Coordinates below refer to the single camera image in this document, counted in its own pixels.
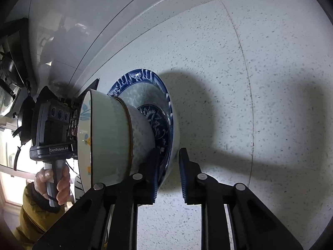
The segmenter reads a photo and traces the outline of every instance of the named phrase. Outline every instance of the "plastic glove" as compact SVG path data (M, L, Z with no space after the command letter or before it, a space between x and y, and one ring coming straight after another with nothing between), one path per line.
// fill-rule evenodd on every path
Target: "plastic glove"
M49 199L46 191L46 182L52 180L53 171L52 169L41 169L36 176L34 181L35 190L40 193L44 198ZM70 175L69 167L65 165L63 170L63 178L58 182L57 189L59 193L57 194L57 200L59 205L64 205L70 196Z

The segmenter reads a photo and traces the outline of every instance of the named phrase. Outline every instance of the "screw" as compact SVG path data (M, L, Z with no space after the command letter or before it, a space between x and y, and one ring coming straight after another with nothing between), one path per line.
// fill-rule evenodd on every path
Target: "screw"
M205 180L205 179L207 179L207 175L205 173L200 173L197 175L197 178L199 180Z
M140 173L136 173L136 174L134 174L134 175L132 176L132 178L133 178L134 180L140 180L140 179L142 179L142 177L143 177L143 175L140 174Z
M104 185L102 183L96 183L94 184L94 190L98 191L98 190L102 190L104 188Z
M237 183L236 184L236 189L239 191L244 191L245 190L245 185L242 183Z

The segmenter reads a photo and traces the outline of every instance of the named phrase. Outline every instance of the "blue plate rim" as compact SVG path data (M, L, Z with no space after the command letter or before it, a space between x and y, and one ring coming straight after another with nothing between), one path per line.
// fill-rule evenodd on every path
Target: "blue plate rim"
M171 160L171 152L172 147L174 145L174 119L173 119L173 108L172 103L170 99L170 94L162 81L162 79L153 71L147 70L147 69L135 69L132 71L129 71L125 73L123 76L121 76L109 89L107 95L109 96L119 96L127 87L131 86L135 83L150 83L156 87L164 94L167 102L168 102L168 109L170 112L170 140L171 143L169 144L168 149L168 156L166 157L166 162L162 162L161 166L165 165L165 168L163 169L162 173L159 174L159 182L158 184L161 185L161 183L164 180L164 177L166 175L166 171L168 169L170 160Z

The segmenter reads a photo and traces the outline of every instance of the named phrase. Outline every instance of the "person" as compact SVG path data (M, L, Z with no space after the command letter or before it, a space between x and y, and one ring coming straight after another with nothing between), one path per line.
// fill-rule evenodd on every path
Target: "person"
M66 165L58 182L58 208L49 205L46 182L52 179L52 169L39 171L35 180L24 189L20 226L13 232L23 248L31 250L34 243L65 213L64 204L70 196L70 175Z

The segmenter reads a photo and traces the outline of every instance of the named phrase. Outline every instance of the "black bracket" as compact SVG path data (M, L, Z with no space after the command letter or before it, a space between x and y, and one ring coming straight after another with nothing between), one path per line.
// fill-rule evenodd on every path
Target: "black bracket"
M201 249L230 249L224 204L227 204L235 250L301 250L301 244L277 217L242 183L219 183L179 151L183 197L201 204Z

